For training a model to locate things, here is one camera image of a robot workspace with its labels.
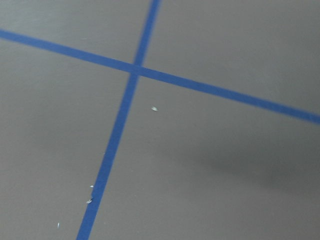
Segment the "blue tape grid lines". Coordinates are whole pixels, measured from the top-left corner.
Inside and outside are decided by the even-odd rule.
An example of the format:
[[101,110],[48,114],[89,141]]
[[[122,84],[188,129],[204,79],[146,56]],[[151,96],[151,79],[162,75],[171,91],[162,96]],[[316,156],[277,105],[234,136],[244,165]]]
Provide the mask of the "blue tape grid lines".
[[2,29],[0,31],[1,39],[16,42],[22,45],[27,45],[37,49],[46,50],[129,74],[118,113],[112,128],[112,132],[110,134],[109,141],[94,183],[91,198],[87,203],[87,207],[76,236],[78,240],[88,240],[90,238],[91,231],[94,226],[100,203],[109,180],[109,176],[113,167],[113,163],[118,151],[120,140],[122,138],[122,134],[126,125],[126,121],[140,77],[145,77],[163,83],[179,86],[185,89],[221,97],[223,99],[228,99],[259,109],[286,115],[294,119],[299,119],[316,125],[319,125],[320,123],[320,116],[313,112],[308,112],[303,109],[283,105],[277,102],[240,93],[227,88],[194,81],[184,77],[144,67],[143,64],[145,56],[150,44],[160,5],[161,1],[159,0],[151,1],[149,5],[138,48],[135,54],[134,61],[132,63],[68,47],[47,40],[34,38],[20,33],[11,32],[8,30]]

